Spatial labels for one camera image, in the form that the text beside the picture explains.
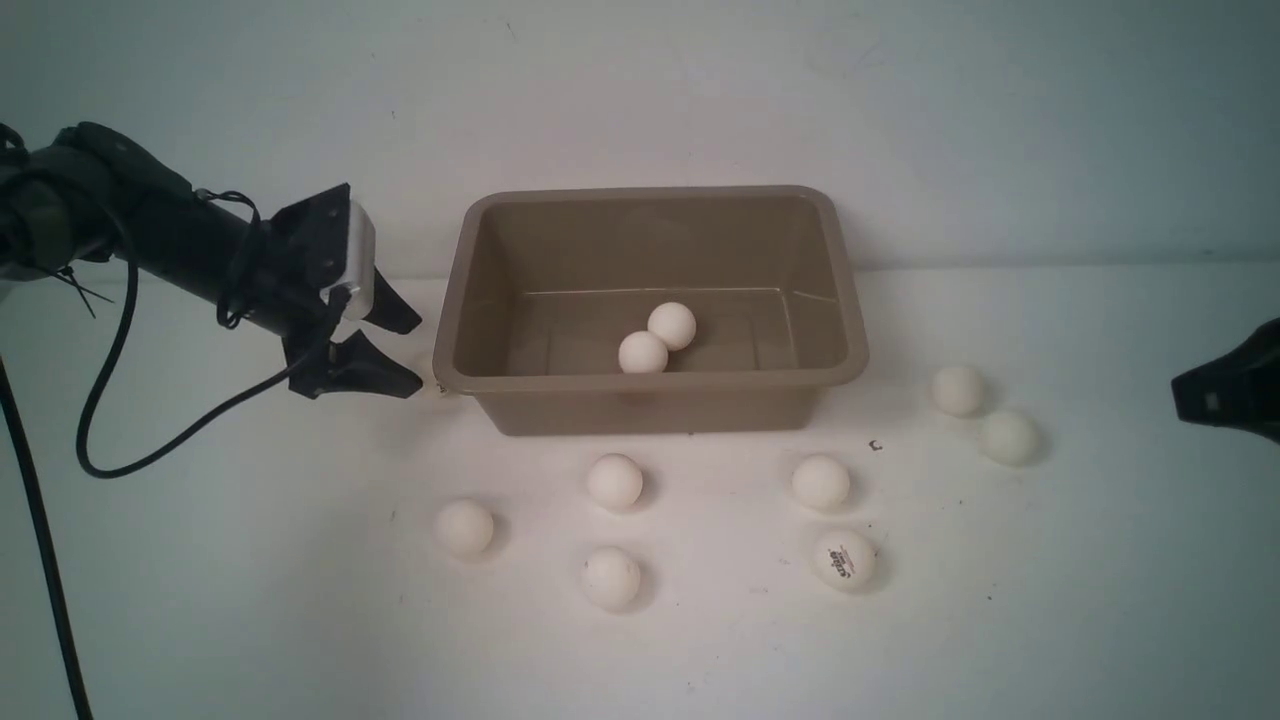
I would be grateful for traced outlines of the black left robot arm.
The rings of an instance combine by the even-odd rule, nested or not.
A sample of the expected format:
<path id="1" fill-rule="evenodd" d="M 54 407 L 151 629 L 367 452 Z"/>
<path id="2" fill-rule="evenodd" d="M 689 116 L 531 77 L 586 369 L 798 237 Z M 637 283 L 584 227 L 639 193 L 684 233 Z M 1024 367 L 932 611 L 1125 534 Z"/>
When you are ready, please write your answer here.
<path id="1" fill-rule="evenodd" d="M 421 316 L 375 265 L 376 231 L 343 183 L 242 219 L 236 191 L 198 190 L 138 143 L 82 122 L 31 150 L 3 129 L 3 279 L 64 278 L 119 259 L 214 306 L 218 324 L 278 336 L 289 388 L 407 398 L 422 379 L 343 320 L 408 334 Z"/>

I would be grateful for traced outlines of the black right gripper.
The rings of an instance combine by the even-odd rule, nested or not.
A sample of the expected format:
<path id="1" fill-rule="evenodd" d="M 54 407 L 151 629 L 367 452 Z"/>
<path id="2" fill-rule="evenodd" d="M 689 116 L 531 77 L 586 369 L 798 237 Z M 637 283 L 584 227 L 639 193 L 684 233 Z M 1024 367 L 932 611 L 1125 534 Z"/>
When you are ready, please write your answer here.
<path id="1" fill-rule="evenodd" d="M 1279 442 L 1279 319 L 1230 352 L 1171 380 L 1178 418 Z"/>

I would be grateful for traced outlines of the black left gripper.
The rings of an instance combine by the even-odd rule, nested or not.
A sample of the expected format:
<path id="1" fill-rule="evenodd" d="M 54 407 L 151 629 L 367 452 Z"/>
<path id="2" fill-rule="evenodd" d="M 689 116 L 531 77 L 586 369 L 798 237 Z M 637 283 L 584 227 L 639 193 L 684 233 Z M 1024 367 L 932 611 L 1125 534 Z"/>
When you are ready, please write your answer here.
<path id="1" fill-rule="evenodd" d="M 215 301 L 218 324 L 234 329 L 251 322 L 278 334 L 285 355 L 284 382 L 303 397 L 362 393 L 410 398 L 422 388 L 420 375 L 388 357 L 362 331 L 330 341 L 346 295 L 339 292 L 334 307 L 307 275 L 315 222 L 321 215 L 323 209 L 314 205 L 289 205 L 268 220 L 253 214 L 234 245 Z M 421 325 L 421 315 L 378 269 L 366 296 L 365 323 L 396 334 Z"/>

